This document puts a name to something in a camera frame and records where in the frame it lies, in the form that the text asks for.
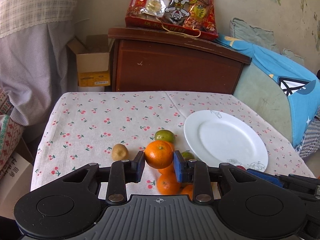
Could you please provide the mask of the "dark wooden cabinet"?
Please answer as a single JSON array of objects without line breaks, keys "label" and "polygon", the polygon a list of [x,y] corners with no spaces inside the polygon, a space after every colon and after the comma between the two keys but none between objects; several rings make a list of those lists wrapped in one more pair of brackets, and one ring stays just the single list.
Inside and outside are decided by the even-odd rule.
[{"label": "dark wooden cabinet", "polygon": [[111,28],[115,92],[176,90],[233,94],[251,58],[217,43],[164,31]]}]

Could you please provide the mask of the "red snack gift bag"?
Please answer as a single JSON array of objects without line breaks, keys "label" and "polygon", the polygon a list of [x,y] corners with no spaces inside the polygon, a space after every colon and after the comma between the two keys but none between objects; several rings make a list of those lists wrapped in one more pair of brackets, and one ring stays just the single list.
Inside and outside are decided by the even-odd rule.
[{"label": "red snack gift bag", "polygon": [[207,41],[219,36],[214,0],[131,0],[125,23]]}]

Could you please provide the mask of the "checked grey fabric cover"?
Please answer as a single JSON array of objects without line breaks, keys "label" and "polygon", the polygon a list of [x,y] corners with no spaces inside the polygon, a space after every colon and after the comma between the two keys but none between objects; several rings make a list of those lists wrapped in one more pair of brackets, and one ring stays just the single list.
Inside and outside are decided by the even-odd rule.
[{"label": "checked grey fabric cover", "polygon": [[22,126],[43,122],[67,90],[77,0],[1,0],[1,89]]}]

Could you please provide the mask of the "green sofa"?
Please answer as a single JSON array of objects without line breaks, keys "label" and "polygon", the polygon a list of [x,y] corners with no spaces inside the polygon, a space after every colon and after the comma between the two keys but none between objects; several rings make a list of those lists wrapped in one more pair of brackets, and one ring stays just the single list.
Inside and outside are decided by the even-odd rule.
[{"label": "green sofa", "polygon": [[[229,37],[259,45],[304,66],[304,60],[293,52],[279,50],[271,30],[250,25],[244,20],[234,17],[230,21]],[[287,96],[268,75],[252,62],[242,71],[234,95],[260,114],[293,144],[291,114]]]}]

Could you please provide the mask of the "large orange tangerine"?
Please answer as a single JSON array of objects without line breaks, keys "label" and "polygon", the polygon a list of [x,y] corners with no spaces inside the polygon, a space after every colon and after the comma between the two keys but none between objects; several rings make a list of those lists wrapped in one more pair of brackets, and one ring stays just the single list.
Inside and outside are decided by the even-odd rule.
[{"label": "large orange tangerine", "polygon": [[145,161],[155,169],[168,167],[173,161],[173,150],[171,146],[161,140],[156,140],[148,144],[144,150]]}]

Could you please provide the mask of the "open cardboard box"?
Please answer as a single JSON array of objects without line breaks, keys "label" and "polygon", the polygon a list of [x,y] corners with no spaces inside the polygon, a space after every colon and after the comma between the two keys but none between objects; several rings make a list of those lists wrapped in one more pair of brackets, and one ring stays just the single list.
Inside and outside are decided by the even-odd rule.
[{"label": "open cardboard box", "polygon": [[79,87],[111,85],[111,46],[106,34],[89,35],[84,43],[75,37],[67,43],[67,48],[75,56]]}]

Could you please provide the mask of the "patterned red green cloth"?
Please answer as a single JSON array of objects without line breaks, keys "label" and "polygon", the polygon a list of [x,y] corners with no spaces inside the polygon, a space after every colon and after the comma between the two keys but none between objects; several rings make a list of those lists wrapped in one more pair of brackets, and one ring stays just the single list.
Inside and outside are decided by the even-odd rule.
[{"label": "patterned red green cloth", "polygon": [[9,157],[12,155],[13,151],[17,147],[24,127],[12,120],[10,117],[14,107],[11,104],[9,97],[1,89],[0,96],[0,107],[1,107],[1,137],[0,137],[0,147],[1,147],[1,159],[0,159],[0,168],[1,168],[1,177],[7,169],[7,162]]}]

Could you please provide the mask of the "cherry print tablecloth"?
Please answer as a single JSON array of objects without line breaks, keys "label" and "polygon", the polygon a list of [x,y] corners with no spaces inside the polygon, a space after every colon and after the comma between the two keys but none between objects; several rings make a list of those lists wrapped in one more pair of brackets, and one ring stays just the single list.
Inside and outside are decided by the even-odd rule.
[{"label": "cherry print tablecloth", "polygon": [[31,189],[35,190],[88,163],[112,164],[116,144],[130,158],[153,141],[155,133],[174,133],[175,148],[189,150],[186,118],[200,110],[231,114],[260,136],[268,152],[267,173],[312,172],[290,142],[255,111],[232,95],[197,92],[66,93],[57,101],[37,150]]}]

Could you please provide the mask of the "small orange tangerine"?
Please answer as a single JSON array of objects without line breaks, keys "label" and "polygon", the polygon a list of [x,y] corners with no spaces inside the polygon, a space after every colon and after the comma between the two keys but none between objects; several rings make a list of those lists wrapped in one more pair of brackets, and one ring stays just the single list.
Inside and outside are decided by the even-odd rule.
[{"label": "small orange tangerine", "polygon": [[175,173],[175,170],[174,170],[174,163],[171,163],[169,166],[167,166],[166,168],[163,168],[163,169],[158,169],[158,172],[160,174],[172,174],[172,173]]}]

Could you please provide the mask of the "white floral plate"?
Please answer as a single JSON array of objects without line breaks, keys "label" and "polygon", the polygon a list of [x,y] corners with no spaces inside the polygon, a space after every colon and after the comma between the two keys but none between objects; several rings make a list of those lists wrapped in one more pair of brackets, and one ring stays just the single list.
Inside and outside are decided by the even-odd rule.
[{"label": "white floral plate", "polygon": [[197,111],[184,123],[184,137],[198,159],[208,166],[240,165],[264,172],[266,146],[257,133],[240,119],[214,110]]}]

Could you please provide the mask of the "red cherry tomato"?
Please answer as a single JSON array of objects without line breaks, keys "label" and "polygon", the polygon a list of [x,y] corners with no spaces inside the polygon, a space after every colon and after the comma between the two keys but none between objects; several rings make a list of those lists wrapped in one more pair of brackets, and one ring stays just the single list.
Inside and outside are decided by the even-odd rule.
[{"label": "red cherry tomato", "polygon": [[239,168],[239,169],[242,169],[242,170],[246,171],[246,168],[243,167],[243,166],[241,166],[241,165],[237,165],[236,167]]}]

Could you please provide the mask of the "white printed cardboard box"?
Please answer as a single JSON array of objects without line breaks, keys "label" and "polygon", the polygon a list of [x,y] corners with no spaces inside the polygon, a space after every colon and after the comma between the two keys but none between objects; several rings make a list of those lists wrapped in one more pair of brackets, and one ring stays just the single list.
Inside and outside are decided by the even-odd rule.
[{"label": "white printed cardboard box", "polygon": [[1,217],[14,219],[15,204],[30,192],[33,166],[16,152],[8,161],[9,166],[1,178]]}]

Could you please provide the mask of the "brown kiwi fruit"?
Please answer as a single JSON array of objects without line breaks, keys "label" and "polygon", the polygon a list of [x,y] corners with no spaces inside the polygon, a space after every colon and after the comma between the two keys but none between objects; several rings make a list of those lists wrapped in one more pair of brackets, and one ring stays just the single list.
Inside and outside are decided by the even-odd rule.
[{"label": "brown kiwi fruit", "polygon": [[113,161],[125,160],[129,157],[129,151],[124,145],[116,144],[112,148],[111,157]]}]

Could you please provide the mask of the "green citrus fruit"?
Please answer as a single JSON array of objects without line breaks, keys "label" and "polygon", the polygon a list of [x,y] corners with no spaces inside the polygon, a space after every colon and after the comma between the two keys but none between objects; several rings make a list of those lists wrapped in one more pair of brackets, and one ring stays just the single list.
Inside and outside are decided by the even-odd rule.
[{"label": "green citrus fruit", "polygon": [[195,156],[191,152],[188,152],[188,151],[182,152],[181,155],[186,161],[191,160],[191,159],[195,159]]},{"label": "green citrus fruit", "polygon": [[155,133],[155,140],[162,140],[162,141],[174,143],[175,135],[169,130],[161,129]]}]

